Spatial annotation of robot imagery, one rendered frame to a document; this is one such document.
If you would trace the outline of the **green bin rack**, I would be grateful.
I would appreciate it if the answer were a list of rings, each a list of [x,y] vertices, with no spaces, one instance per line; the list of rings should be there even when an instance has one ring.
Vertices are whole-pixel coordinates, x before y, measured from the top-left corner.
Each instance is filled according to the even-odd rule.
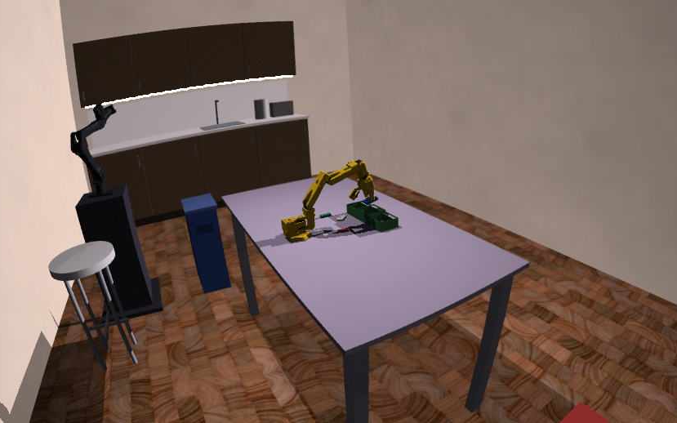
[[[363,201],[346,204],[347,213],[379,232],[399,227],[399,218],[378,207],[375,204],[365,204]],[[391,219],[392,218],[392,219]],[[383,220],[384,222],[380,222]]]

